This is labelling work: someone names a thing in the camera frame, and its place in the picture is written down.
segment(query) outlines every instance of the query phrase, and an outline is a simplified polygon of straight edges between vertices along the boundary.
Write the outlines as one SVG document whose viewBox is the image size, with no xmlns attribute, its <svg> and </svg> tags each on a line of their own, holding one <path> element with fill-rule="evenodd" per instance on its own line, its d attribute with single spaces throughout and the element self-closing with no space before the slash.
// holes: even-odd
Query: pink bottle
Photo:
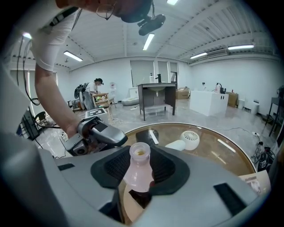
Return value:
<svg viewBox="0 0 284 227">
<path fill-rule="evenodd" d="M 153 181 L 150 166 L 150 146 L 135 143 L 130 147 L 130 166 L 124 176 L 126 184 L 136 192 L 147 192 Z"/>
</svg>

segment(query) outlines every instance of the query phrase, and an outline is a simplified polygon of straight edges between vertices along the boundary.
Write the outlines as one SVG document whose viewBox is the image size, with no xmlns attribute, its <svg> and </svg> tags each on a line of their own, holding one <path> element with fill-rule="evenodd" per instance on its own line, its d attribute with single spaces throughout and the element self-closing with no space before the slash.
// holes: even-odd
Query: concrete floor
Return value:
<svg viewBox="0 0 284 227">
<path fill-rule="evenodd" d="M 228 137 L 238 144 L 249 157 L 254 154 L 258 138 L 252 134 L 257 132 L 260 134 L 260 139 L 265 145 L 273 147 L 276 136 L 268 136 L 271 125 L 266 125 L 259 116 L 251 115 L 246 110 L 229 107 L 226 113 L 207 117 L 189 109 L 189 100 L 177 100 L 175 116 L 172 115 L 172 108 L 164 111 L 164 108 L 146 110 L 146 121 L 143 120 L 143 115 L 140 115 L 139 106 L 135 110 L 130 110 L 134 106 L 122 106 L 117 104 L 117 108 L 112 106 L 113 126 L 121 129 L 123 132 L 141 127 L 147 124 L 159 122 L 181 122 L 199 125 L 213 129 L 220 134 Z M 81 118 L 85 117 L 84 111 L 77 111 Z M 64 156 L 64 147 L 59 140 L 62 134 L 60 129 L 45 129 L 45 133 L 37 138 L 37 141 L 44 149 L 50 150 L 55 157 Z"/>
</svg>

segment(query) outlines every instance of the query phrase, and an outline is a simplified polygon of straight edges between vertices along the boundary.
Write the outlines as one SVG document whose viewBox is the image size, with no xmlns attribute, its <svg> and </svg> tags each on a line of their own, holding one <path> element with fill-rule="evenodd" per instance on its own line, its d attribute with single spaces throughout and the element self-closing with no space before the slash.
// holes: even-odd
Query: white wall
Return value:
<svg viewBox="0 0 284 227">
<path fill-rule="evenodd" d="M 250 108 L 254 99 L 259 101 L 259 113 L 269 113 L 271 97 L 277 97 L 277 89 L 284 85 L 283 66 L 268 60 L 226 60 L 204 63 L 191 67 L 193 86 L 201 89 L 202 82 L 213 90 L 217 82 L 227 91 L 244 95 L 245 107 Z"/>
<path fill-rule="evenodd" d="M 17 64 L 16 64 L 17 58 L 13 57 L 12 61 L 10 62 L 10 69 L 11 70 L 16 70 L 17 69 Z M 32 59 L 27 59 L 25 63 L 25 70 L 30 70 L 34 71 L 36 68 L 36 61 Z M 20 59 L 19 63 L 19 70 L 23 69 L 23 59 Z M 57 82 L 58 82 L 58 88 L 60 90 L 60 93 L 62 94 L 64 100 L 67 101 L 72 101 L 75 100 L 74 98 L 74 89 L 70 89 L 70 75 L 69 75 L 69 69 L 61 66 L 55 65 L 54 67 L 54 72 L 57 73 Z"/>
<path fill-rule="evenodd" d="M 99 87 L 99 91 L 110 92 L 110 82 L 114 82 L 116 85 L 116 101 L 126 98 L 128 89 L 132 87 L 129 59 L 115 59 L 84 66 L 72 71 L 70 78 L 70 89 L 73 93 L 78 85 L 93 82 L 96 78 L 101 78 L 104 83 Z"/>
<path fill-rule="evenodd" d="M 96 78 L 101 78 L 104 85 L 99 87 L 102 92 L 110 92 L 110 82 L 116 84 L 116 101 L 120 101 L 129 96 L 128 89 L 132 87 L 132 77 L 130 69 L 131 60 L 151 60 L 152 57 L 132 57 L 108 60 L 94 63 L 70 72 L 70 91 L 74 92 L 79 84 L 92 82 Z M 158 74 L 158 61 L 176 62 L 178 67 L 178 87 L 189 86 L 192 80 L 190 67 L 185 62 L 171 59 L 157 58 L 154 62 L 155 74 Z"/>
</svg>

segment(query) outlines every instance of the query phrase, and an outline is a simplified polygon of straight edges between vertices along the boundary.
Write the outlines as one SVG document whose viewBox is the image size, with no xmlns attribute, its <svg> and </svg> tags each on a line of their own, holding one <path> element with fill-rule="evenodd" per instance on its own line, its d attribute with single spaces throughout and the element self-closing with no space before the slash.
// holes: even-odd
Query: round table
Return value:
<svg viewBox="0 0 284 227">
<path fill-rule="evenodd" d="M 184 131 L 194 131 L 199 135 L 200 142 L 196 149 L 192 151 L 183 150 L 187 154 L 197 155 L 216 162 L 223 168 L 229 170 L 237 176 L 255 173 L 256 169 L 246 153 L 227 137 L 204 127 L 184 123 L 157 123 L 139 127 L 126 133 L 128 141 L 124 146 L 132 145 L 141 139 L 141 135 L 147 135 L 147 131 L 158 132 L 159 146 L 166 146 L 180 139 Z M 120 198 L 123 215 L 126 224 L 131 224 L 141 214 L 143 209 L 129 195 L 129 188 L 122 181 L 120 187 Z"/>
</svg>

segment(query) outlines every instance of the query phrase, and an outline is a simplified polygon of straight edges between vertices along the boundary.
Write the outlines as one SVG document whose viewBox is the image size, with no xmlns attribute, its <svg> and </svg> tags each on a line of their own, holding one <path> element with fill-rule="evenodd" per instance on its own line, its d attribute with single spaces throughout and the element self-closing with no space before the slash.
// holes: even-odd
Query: air conditioner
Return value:
<svg viewBox="0 0 284 227">
<path fill-rule="evenodd" d="M 228 55 L 227 49 L 222 49 L 222 50 L 217 50 L 217 51 L 212 51 L 207 54 L 207 58 L 215 58 L 215 57 L 220 57 L 220 56 L 226 56 Z"/>
</svg>

